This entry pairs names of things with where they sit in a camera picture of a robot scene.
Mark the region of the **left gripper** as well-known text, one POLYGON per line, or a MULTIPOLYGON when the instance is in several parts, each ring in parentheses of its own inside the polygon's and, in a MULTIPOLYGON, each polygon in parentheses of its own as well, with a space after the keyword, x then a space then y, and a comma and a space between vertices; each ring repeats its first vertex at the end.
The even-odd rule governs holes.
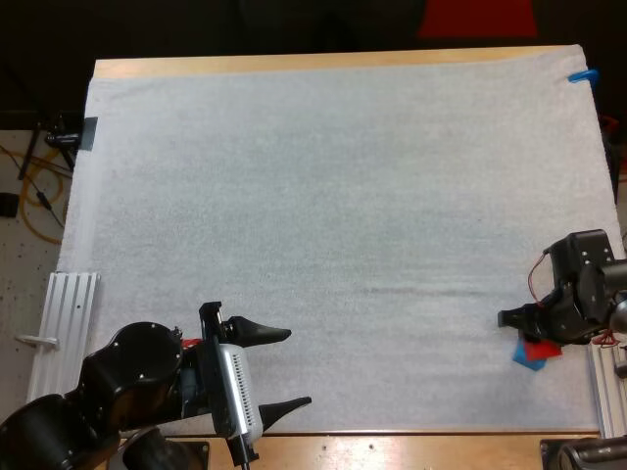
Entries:
POLYGON ((280 343, 290 329, 253 322, 243 316, 224 320, 221 303, 201 306, 202 340, 186 349, 190 366, 181 371, 183 418, 209 414, 215 433, 225 439, 235 464, 250 464, 259 456, 254 442, 259 438, 259 413, 263 430, 291 412, 312 403, 300 397, 258 406, 246 349, 280 343))

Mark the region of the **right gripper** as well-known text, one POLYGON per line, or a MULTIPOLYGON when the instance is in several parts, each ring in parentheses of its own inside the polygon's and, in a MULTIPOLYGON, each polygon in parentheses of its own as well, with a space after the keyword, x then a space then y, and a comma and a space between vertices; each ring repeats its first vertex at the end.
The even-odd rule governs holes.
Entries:
POLYGON ((536 304, 498 313, 499 327, 521 327, 527 343, 549 340, 558 345, 586 345, 603 331, 616 331, 616 259, 605 231, 574 232, 553 243, 554 289, 543 299, 540 331, 528 327, 536 318, 536 304))

